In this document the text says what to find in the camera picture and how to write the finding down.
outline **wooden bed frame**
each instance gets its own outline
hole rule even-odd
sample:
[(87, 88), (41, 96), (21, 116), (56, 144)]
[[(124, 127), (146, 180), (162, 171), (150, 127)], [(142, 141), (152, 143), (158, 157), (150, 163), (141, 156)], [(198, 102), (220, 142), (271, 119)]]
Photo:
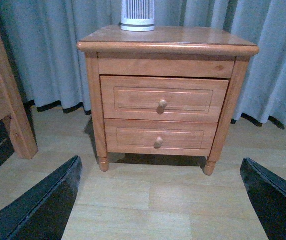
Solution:
[(0, 37), (0, 120), (6, 127), (19, 158), (31, 159), (37, 152), (30, 125), (20, 99)]

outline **nightstand top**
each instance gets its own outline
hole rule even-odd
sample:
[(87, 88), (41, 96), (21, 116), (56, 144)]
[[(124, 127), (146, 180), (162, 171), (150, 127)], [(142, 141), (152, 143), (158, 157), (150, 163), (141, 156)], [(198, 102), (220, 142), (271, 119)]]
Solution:
[(204, 27), (156, 27), (154, 31), (123, 31), (104, 27), (80, 40), (84, 52), (206, 54), (253, 56), (257, 45), (225, 31)]

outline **curtain fold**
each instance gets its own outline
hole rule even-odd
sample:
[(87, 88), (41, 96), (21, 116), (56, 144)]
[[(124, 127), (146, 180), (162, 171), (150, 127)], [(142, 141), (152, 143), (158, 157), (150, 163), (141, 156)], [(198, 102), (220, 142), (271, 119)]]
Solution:
[[(76, 42), (117, 25), (121, 0), (0, 0), (0, 16), (24, 87), (37, 107), (61, 101), (90, 110), (84, 54)], [(258, 44), (234, 113), (286, 125), (285, 0), (155, 0), (157, 26), (212, 27)]]

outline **wooden nightstand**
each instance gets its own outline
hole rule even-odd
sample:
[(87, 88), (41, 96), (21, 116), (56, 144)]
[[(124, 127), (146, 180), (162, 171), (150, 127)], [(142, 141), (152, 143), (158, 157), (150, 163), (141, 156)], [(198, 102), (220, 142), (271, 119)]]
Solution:
[(108, 26), (77, 47), (102, 171), (112, 152), (207, 156), (204, 172), (213, 173), (255, 44), (204, 27)]

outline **drawer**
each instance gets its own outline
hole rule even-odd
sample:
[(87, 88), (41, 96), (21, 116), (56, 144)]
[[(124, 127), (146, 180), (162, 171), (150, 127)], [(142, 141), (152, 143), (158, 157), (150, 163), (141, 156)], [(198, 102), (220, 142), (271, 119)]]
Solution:
[(112, 153), (207, 156), (217, 124), (105, 119)]
[(101, 76), (104, 118), (216, 123), (228, 81)]
[(100, 53), (100, 75), (221, 78), (232, 76), (235, 57)]

